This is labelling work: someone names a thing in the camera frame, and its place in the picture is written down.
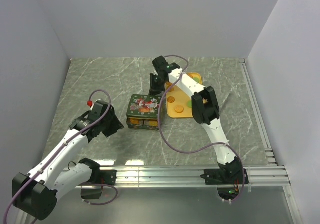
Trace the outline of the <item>metal tongs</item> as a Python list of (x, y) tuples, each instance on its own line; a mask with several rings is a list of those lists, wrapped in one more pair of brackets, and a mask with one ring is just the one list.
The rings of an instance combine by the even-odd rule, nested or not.
[(220, 110), (222, 111), (224, 109), (224, 107), (226, 106), (226, 104), (228, 103), (228, 101), (230, 100), (231, 96), (233, 95), (232, 92), (228, 93), (228, 95), (226, 96), (226, 98), (223, 100), (223, 102), (219, 105)]

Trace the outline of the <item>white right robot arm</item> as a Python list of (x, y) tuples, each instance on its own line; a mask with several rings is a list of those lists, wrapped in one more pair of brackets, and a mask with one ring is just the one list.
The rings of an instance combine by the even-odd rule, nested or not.
[(220, 108), (215, 89), (212, 86), (206, 87), (198, 83), (186, 73), (189, 66), (186, 58), (181, 57), (186, 61), (186, 66), (183, 68), (177, 63), (168, 63), (166, 58), (167, 56), (158, 56), (152, 60), (154, 72), (150, 74), (149, 92), (151, 94), (164, 92), (159, 103), (159, 106), (162, 107), (167, 92), (175, 86), (179, 87), (191, 98), (192, 116), (204, 128), (211, 143), (194, 151), (182, 151), (169, 144), (160, 127), (159, 131), (163, 141), (169, 148), (182, 154), (193, 154), (213, 147), (219, 170), (215, 174), (208, 174), (206, 179), (214, 176), (218, 184), (246, 184), (247, 174), (243, 162), (230, 146), (230, 141), (221, 125)]

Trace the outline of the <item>green cookie tin box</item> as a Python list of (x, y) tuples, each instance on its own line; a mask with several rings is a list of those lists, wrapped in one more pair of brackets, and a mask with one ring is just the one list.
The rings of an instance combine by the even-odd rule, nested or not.
[(155, 119), (142, 118), (127, 118), (128, 128), (131, 129), (145, 129), (145, 130), (159, 130), (158, 121)]

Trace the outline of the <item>gold cookie tray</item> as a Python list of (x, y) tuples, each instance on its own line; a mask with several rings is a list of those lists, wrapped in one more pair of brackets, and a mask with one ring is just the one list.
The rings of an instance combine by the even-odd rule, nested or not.
[[(191, 98), (177, 85), (175, 85), (167, 94), (166, 94), (166, 109), (167, 114), (171, 118), (193, 118), (192, 108), (187, 107), (187, 101), (190, 101)], [(184, 111), (182, 113), (176, 113), (174, 107), (176, 105), (183, 105)]]

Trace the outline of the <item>gold tin lid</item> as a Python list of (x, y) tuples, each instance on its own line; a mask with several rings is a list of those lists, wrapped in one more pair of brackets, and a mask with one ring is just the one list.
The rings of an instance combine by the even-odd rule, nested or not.
[(138, 119), (157, 119), (160, 96), (133, 94), (129, 99), (126, 116)]

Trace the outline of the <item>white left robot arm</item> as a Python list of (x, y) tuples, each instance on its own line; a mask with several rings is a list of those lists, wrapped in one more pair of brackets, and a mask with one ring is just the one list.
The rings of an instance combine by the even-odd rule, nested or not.
[(103, 188), (115, 184), (115, 171), (108, 179), (102, 174), (101, 166), (88, 158), (63, 171), (95, 137), (100, 134), (109, 137), (124, 128), (110, 103), (102, 100), (88, 103), (91, 109), (72, 122), (53, 151), (27, 174), (18, 173), (12, 180), (13, 206), (37, 220), (46, 219), (57, 202), (78, 185)]

